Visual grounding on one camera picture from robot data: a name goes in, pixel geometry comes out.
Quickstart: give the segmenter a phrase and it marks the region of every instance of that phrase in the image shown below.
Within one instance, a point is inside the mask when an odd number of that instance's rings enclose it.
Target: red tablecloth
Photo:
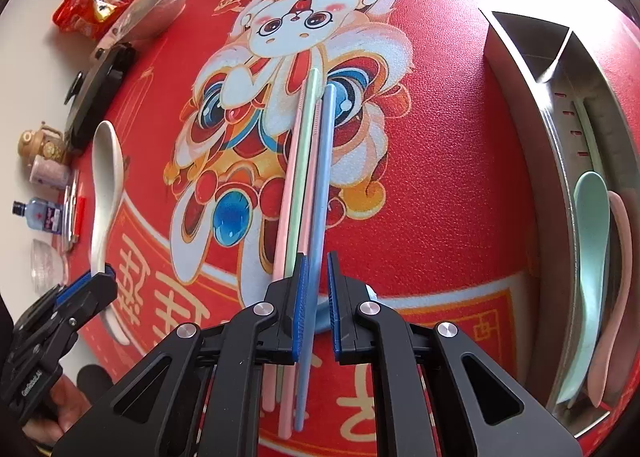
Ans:
[[[180,322],[216,325],[260,299],[293,110],[315,65],[341,98],[325,250],[409,320],[457,322],[523,379],[536,322],[534,207],[482,58],[479,6],[574,28],[638,141],[640,33],[606,0],[188,0],[107,116],[127,167],[108,261],[132,341],[114,342],[99,321],[84,329],[108,371],[122,376]],[[78,166],[88,206],[71,277],[87,267],[90,150]],[[235,218],[216,229],[224,213]],[[338,367],[327,335],[314,353],[304,431],[280,440],[277,409],[265,414],[260,454],[375,455],[366,367]],[[639,368],[613,414],[580,439],[585,453],[622,412]]]

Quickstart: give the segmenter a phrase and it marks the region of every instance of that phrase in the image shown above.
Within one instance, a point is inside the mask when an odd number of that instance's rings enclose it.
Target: blue chopstick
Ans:
[[[320,117],[320,144],[318,147],[318,167],[316,170],[316,188],[314,192],[314,210],[309,241],[309,280],[306,295],[305,329],[302,349],[298,361],[298,395],[296,398],[296,417],[294,428],[301,431],[305,422],[306,393],[311,371],[311,351],[314,342],[316,307],[318,305],[318,287],[322,252],[324,249],[324,229],[326,209],[329,199],[329,178],[331,176],[332,150],[334,148],[336,91],[333,84],[327,84],[322,95],[322,115]]]

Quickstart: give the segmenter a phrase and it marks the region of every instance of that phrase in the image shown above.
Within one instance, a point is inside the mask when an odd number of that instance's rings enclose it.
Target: bottle cap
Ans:
[[[14,215],[20,215],[20,217],[24,217],[24,211],[26,210],[27,205],[24,202],[14,201],[14,206],[12,208],[12,212]]]

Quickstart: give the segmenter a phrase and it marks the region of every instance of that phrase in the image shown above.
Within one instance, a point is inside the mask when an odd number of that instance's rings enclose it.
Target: water bottle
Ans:
[[[33,230],[62,233],[62,205],[34,197],[27,204],[14,201],[13,212],[27,219]]]

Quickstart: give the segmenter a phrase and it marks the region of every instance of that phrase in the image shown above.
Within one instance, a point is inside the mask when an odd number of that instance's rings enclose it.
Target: snack bag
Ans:
[[[100,39],[133,0],[63,0],[53,14],[53,23],[61,31]]]

